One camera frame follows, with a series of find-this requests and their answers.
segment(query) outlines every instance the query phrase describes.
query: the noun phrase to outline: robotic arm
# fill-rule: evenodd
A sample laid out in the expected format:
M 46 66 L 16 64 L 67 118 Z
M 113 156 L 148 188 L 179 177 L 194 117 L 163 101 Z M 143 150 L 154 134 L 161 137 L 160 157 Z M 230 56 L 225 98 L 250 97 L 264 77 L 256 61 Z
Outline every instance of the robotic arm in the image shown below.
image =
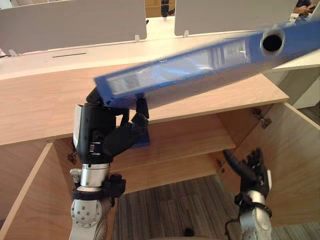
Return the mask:
M 70 174 L 72 190 L 72 230 L 69 240 L 103 240 L 107 234 L 107 215 L 125 191 L 126 180 L 110 175 L 113 157 L 132 147 L 148 134 L 148 106 L 144 98 L 136 102 L 136 114 L 129 123 L 129 110 L 110 108 L 94 89 L 84 106 L 76 106 L 73 142 L 82 169 Z M 116 116 L 122 115 L 116 128 Z
M 73 142 L 82 162 L 82 169 L 70 174 L 72 190 L 72 230 L 69 240 L 104 240 L 107 235 L 108 213 L 126 189 L 126 180 L 119 174 L 110 175 L 113 157 L 132 147 L 148 135 L 148 106 L 144 98 L 136 101 L 136 114 L 129 123 L 129 110 L 110 108 L 96 89 L 86 98 L 88 103 L 77 105 Z M 122 115 L 116 128 L 116 116 Z M 240 193 L 235 197 L 239 205 L 238 219 L 243 240 L 271 240 L 271 210 L 265 205 L 271 189 L 271 173 L 265 168 L 260 149 L 238 161 L 228 150 L 226 161 L 241 176 Z
M 247 161 L 238 161 L 228 150 L 223 153 L 231 168 L 241 177 L 240 193 L 234 198 L 239 206 L 238 219 L 225 224 L 225 234 L 230 239 L 228 224 L 240 222 L 242 240 L 271 240 L 272 212 L 265 204 L 272 180 L 262 151 L 257 148 L 247 156 Z

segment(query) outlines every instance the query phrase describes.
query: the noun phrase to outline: person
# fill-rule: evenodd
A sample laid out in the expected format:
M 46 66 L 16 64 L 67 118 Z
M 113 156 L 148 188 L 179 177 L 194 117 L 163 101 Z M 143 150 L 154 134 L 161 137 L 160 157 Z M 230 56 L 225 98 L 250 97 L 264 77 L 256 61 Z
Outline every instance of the person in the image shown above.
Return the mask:
M 316 6 L 311 3 L 311 0 L 298 0 L 293 13 L 300 15 L 308 15 L 312 13 Z

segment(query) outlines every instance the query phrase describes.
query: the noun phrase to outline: blue file folder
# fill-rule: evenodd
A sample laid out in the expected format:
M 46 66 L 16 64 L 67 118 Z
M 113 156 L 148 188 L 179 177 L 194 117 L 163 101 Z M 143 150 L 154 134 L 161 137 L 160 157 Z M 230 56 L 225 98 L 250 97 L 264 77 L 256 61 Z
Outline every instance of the blue file folder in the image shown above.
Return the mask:
M 152 109 L 251 77 L 317 49 L 320 21 L 313 21 L 192 49 L 94 80 L 106 105 L 135 109 L 137 98 L 144 97 Z

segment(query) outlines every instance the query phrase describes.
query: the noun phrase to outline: white desk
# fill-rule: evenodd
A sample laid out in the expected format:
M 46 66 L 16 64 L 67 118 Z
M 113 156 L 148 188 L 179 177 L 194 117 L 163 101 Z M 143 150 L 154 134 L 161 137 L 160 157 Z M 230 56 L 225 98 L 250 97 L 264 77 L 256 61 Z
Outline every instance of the white desk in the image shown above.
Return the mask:
M 250 31 L 233 31 L 183 38 L 175 36 L 174 23 L 174 16 L 168 17 L 167 21 L 162 17 L 149 18 L 147 38 L 140 42 L 55 49 L 26 53 L 18 57 L 0 58 L 0 80 L 72 69 L 142 63 L 250 33 Z M 274 71 L 314 67 L 320 67 L 320 50 L 278 66 Z

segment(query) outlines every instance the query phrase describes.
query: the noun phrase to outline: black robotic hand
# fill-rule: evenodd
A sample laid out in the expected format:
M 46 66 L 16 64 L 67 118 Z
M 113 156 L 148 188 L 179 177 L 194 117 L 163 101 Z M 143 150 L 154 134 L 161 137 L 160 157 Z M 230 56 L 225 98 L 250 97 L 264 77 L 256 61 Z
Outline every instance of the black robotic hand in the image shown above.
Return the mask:
M 144 98 L 136 101 L 136 114 L 129 122 L 129 109 L 103 105 L 96 89 L 81 108 L 76 151 L 82 164 L 106 164 L 148 135 L 148 106 Z M 122 115 L 120 127 L 116 116 Z
M 257 148 L 247 156 L 247 161 L 237 160 L 229 150 L 224 150 L 223 153 L 231 168 L 241 177 L 240 193 L 234 198 L 235 204 L 239 206 L 239 216 L 251 209 L 260 208 L 271 217 L 272 211 L 264 201 L 271 188 L 271 173 L 265 167 L 262 151 Z M 253 200 L 250 191 L 259 192 L 264 200 Z
M 241 177 L 240 191 L 257 191 L 266 199 L 270 191 L 268 170 L 265 167 L 262 151 L 257 148 L 247 156 L 247 161 L 237 160 L 229 150 L 224 150 L 224 157 L 232 169 Z

